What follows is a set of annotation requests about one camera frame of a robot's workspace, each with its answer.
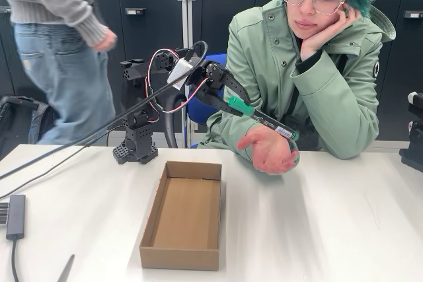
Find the seated person's right hand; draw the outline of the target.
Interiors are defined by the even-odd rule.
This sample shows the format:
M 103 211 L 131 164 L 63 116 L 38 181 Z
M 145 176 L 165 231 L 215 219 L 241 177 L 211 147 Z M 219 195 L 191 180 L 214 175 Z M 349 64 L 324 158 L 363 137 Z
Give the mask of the seated person's right hand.
M 238 149 L 251 148 L 252 165 L 269 175 L 287 172 L 295 166 L 297 151 L 292 151 L 288 141 L 270 128 L 257 125 L 237 143 Z

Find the seated person's left hand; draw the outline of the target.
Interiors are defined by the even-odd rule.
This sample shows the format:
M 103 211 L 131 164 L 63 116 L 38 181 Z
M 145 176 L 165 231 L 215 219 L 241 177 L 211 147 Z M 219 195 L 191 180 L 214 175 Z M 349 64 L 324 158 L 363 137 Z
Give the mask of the seated person's left hand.
M 361 17 L 361 12 L 348 4 L 341 7 L 331 16 L 314 24 L 309 24 L 310 29 L 306 30 L 305 23 L 295 22 L 299 28 L 297 37 L 302 39 L 300 58 L 302 61 L 309 59 L 317 53 L 322 46 L 347 27 L 351 26 Z

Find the passer-by's right hand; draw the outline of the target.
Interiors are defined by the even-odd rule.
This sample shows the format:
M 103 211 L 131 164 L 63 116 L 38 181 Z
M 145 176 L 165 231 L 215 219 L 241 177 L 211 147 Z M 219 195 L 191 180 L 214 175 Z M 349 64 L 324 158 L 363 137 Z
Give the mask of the passer-by's right hand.
M 117 41 L 117 35 L 113 33 L 110 29 L 106 30 L 104 38 L 97 44 L 92 46 L 92 49 L 96 51 L 106 52 L 111 50 Z

